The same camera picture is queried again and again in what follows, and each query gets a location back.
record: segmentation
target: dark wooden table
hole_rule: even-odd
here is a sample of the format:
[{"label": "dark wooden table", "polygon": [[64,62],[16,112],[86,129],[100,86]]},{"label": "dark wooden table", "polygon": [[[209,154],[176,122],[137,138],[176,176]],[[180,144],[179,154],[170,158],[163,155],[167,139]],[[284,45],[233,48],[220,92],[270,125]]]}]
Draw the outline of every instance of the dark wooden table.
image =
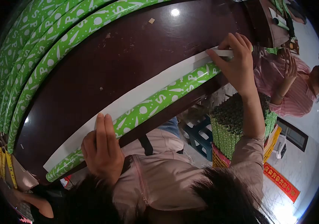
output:
[{"label": "dark wooden table", "polygon": [[269,7],[279,16],[283,17],[283,15],[270,0],[245,1],[244,4],[251,18],[255,38],[261,47],[274,48],[289,40],[288,31],[273,22]]},{"label": "dark wooden table", "polygon": [[[172,15],[173,9],[180,14]],[[173,0],[101,28],[73,49],[37,91],[26,112],[28,122],[19,131],[15,157],[41,184],[49,184],[44,163],[92,116],[168,67],[218,45],[229,32],[255,42],[245,6],[232,0]],[[120,145],[143,136],[226,83],[217,75],[130,131]]]}]

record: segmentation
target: jeans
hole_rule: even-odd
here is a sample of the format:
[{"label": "jeans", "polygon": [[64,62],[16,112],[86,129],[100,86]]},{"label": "jeans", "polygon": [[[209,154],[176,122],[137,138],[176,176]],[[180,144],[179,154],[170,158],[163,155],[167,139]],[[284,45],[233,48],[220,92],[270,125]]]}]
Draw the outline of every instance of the jeans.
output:
[{"label": "jeans", "polygon": [[180,130],[178,129],[178,120],[176,117],[162,124],[161,126],[158,127],[158,129],[171,132],[172,134],[180,138]]}]

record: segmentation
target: blue plastic stool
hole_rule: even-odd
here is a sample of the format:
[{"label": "blue plastic stool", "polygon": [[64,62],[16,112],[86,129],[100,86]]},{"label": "blue plastic stool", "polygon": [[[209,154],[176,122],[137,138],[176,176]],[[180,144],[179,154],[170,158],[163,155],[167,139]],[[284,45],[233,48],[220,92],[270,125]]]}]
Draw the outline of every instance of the blue plastic stool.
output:
[{"label": "blue plastic stool", "polygon": [[[212,145],[211,142],[213,141],[213,134],[212,132],[207,128],[207,125],[210,124],[210,118],[205,115],[205,120],[201,121],[199,124],[194,125],[193,128],[189,127],[187,124],[184,126],[183,130],[187,132],[189,135],[189,139],[191,141],[190,145],[197,150],[202,156],[204,156],[207,160],[210,162],[213,161],[213,154],[212,154]],[[204,132],[209,138],[206,140],[204,139],[199,132]]]}]

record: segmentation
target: zipper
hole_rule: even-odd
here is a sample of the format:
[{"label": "zipper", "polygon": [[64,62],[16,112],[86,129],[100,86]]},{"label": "zipper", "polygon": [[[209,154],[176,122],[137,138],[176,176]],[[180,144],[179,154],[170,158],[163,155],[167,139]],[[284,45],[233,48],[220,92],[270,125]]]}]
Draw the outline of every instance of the zipper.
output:
[{"label": "zipper", "polygon": [[146,187],[145,187],[145,184],[144,184],[144,181],[142,179],[141,172],[140,172],[139,161],[138,161],[138,159],[137,159],[137,157],[135,155],[132,156],[132,162],[133,162],[133,164],[135,166],[135,169],[137,171],[139,187],[140,187],[140,191],[141,191],[141,194],[142,194],[142,197],[143,197],[144,204],[146,204],[146,206],[148,206],[149,203],[148,203],[147,190],[146,190]]}]

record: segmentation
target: bracelet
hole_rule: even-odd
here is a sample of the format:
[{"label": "bracelet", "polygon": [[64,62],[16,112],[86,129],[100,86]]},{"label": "bracelet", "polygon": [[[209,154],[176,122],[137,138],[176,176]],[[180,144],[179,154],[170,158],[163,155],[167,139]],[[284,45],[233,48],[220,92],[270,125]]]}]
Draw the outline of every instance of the bracelet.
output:
[{"label": "bracelet", "polygon": [[283,96],[280,96],[280,95],[278,94],[278,92],[276,92],[276,91],[275,91],[275,94],[276,94],[276,96],[278,96],[280,99],[283,99],[283,98],[284,98]]}]

